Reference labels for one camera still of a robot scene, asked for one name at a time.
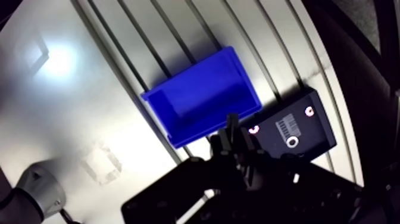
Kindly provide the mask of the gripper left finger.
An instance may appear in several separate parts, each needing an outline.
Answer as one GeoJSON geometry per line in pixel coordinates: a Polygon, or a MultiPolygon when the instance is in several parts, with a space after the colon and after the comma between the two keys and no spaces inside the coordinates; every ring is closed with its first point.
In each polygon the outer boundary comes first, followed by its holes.
{"type": "Polygon", "coordinates": [[[200,223],[230,223],[238,194],[238,161],[235,143],[238,137],[238,115],[229,114],[227,124],[211,137],[212,157],[202,169],[203,190],[213,190],[214,196],[199,210],[200,223]]]}

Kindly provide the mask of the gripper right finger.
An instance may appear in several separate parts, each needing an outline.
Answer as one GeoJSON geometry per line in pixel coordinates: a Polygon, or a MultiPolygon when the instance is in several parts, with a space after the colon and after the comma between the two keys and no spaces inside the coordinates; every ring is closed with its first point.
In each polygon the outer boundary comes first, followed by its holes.
{"type": "Polygon", "coordinates": [[[241,174],[233,191],[233,207],[244,223],[279,223],[282,220],[282,168],[262,149],[254,135],[233,115],[233,154],[241,174]]]}

